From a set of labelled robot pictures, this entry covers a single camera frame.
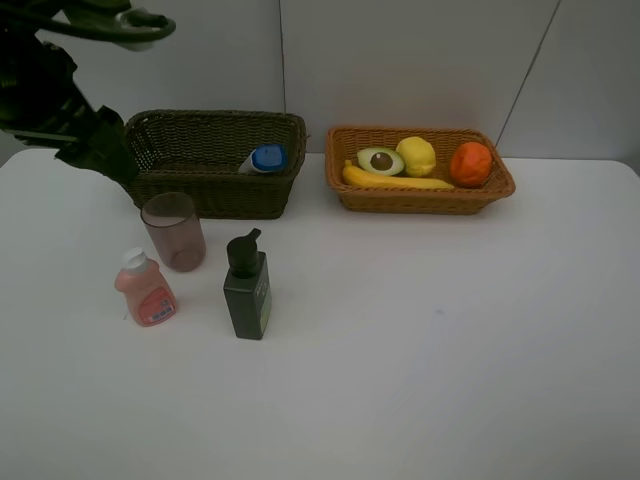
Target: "orange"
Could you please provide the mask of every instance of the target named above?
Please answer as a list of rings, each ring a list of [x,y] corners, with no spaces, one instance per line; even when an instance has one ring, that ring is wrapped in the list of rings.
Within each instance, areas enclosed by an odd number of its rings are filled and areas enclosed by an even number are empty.
[[[453,154],[449,169],[461,187],[481,187],[491,172],[491,152],[478,142],[463,143]]]

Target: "dark brown wicker basket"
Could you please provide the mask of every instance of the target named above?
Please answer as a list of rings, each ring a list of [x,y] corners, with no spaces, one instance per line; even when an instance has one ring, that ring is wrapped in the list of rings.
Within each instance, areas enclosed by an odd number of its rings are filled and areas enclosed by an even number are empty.
[[[480,188],[420,190],[415,188],[358,188],[342,179],[345,160],[356,162],[359,150],[387,147],[395,150],[403,138],[418,136],[431,142],[437,164],[430,177],[453,183],[449,161],[465,142],[485,145],[493,157],[491,173]],[[440,213],[471,215],[496,200],[512,195],[516,185],[491,140],[475,130],[450,128],[388,128],[347,126],[329,130],[327,135],[326,176],[329,186],[349,210],[384,213]]]
[[[124,189],[138,208],[175,191],[193,198],[202,218],[278,218],[304,162],[304,120],[242,111],[153,110],[127,123],[140,174]],[[284,145],[288,166],[268,175],[237,173],[261,144]]]

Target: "white wall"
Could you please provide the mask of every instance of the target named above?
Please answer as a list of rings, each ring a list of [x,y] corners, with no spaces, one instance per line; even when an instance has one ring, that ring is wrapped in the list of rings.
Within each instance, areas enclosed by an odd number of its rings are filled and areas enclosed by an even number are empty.
[[[287,109],[324,149],[340,123],[497,139],[556,0],[282,0]]]
[[[95,108],[107,105],[125,120],[154,108],[283,111],[278,0],[147,0],[144,6],[177,23],[173,35],[147,52],[38,35],[71,55],[74,78]],[[2,134],[0,164],[20,148]]]
[[[640,2],[563,0],[499,144],[640,163]]]

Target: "plastic cup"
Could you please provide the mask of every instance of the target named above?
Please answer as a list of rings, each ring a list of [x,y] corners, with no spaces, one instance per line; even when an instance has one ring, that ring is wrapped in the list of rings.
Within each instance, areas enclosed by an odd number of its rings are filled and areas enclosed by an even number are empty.
[[[207,247],[191,197],[168,192],[144,204],[140,218],[160,260],[176,272],[190,272],[204,260]]]

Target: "avocado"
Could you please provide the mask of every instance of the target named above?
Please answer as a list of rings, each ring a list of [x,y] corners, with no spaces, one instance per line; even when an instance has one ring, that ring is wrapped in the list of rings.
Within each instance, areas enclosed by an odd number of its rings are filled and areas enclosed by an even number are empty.
[[[369,172],[388,177],[398,175],[404,170],[404,161],[390,148],[370,147],[358,152],[358,165]]]

